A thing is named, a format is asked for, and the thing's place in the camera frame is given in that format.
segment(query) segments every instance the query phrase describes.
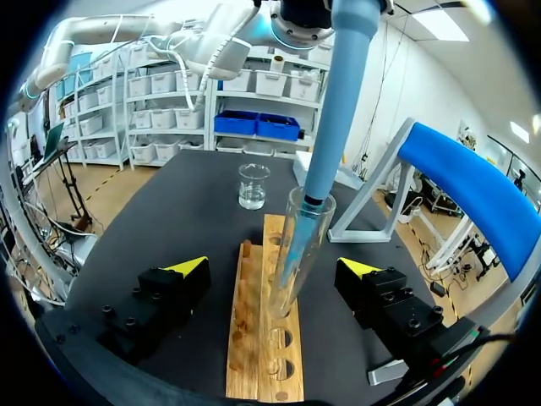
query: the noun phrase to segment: blue chair backrest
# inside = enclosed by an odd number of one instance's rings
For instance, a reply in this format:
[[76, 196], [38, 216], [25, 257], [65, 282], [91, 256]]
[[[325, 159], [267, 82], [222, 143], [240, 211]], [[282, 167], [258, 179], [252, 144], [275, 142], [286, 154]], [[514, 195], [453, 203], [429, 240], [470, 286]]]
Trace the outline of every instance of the blue chair backrest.
[[514, 281], [541, 235], [541, 217], [496, 167], [415, 123], [398, 156], [440, 186], [472, 219]]

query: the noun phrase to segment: yellow label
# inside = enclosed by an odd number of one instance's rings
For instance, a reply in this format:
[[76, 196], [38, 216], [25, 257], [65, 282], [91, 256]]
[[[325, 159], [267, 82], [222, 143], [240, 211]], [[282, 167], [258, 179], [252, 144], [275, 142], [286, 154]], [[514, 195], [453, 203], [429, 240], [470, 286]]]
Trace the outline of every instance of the yellow label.
[[204, 260], [209, 260], [209, 258], [206, 256], [201, 256], [194, 260], [183, 262], [182, 264], [169, 266], [168, 268], [163, 268], [163, 269], [165, 269], [166, 271], [180, 272], [186, 277], [193, 269], [197, 267], [197, 265], [199, 265]]
[[347, 258], [338, 258], [338, 260], [346, 264], [346, 266], [359, 278], [363, 278], [363, 275], [371, 273], [372, 271], [381, 271], [381, 269], [374, 266], [361, 264], [360, 262], [355, 262]]

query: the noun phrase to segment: ceiling light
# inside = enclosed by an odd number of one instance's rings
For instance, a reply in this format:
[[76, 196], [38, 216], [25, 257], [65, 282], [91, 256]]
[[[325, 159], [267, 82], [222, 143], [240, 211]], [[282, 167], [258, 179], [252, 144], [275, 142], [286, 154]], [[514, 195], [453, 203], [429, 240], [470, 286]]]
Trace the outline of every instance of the ceiling light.
[[413, 17], [441, 41], [468, 42], [466, 34], [444, 10], [425, 11]]
[[492, 7], [486, 0], [462, 0], [469, 8], [472, 14], [483, 25], [488, 25], [492, 21]]
[[541, 113], [533, 116], [532, 127], [533, 127], [533, 133], [537, 134], [539, 132], [539, 129], [541, 128]]
[[527, 144], [530, 143], [530, 134], [522, 128], [520, 125], [518, 125], [515, 122], [511, 121], [511, 131], [521, 140], [526, 142]]

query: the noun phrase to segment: blue tube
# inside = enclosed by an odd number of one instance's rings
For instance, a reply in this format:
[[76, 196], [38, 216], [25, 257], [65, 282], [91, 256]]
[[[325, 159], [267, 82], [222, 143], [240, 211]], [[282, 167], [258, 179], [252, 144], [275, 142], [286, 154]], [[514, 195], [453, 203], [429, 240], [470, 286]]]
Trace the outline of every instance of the blue tube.
[[346, 146], [370, 41], [378, 30], [379, 0], [335, 0], [332, 4], [335, 46], [314, 154], [306, 177], [306, 195], [325, 200]]

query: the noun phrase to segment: paper roll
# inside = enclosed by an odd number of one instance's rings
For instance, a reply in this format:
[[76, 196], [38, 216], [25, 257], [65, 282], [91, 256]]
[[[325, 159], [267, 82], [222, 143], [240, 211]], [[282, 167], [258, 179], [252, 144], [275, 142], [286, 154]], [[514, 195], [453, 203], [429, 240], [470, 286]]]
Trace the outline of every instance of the paper roll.
[[284, 70], [284, 64], [286, 61], [284, 61], [284, 57], [280, 55], [275, 55], [272, 58], [272, 61], [270, 61], [270, 71], [271, 72], [277, 72], [278, 74], [281, 74], [282, 70]]

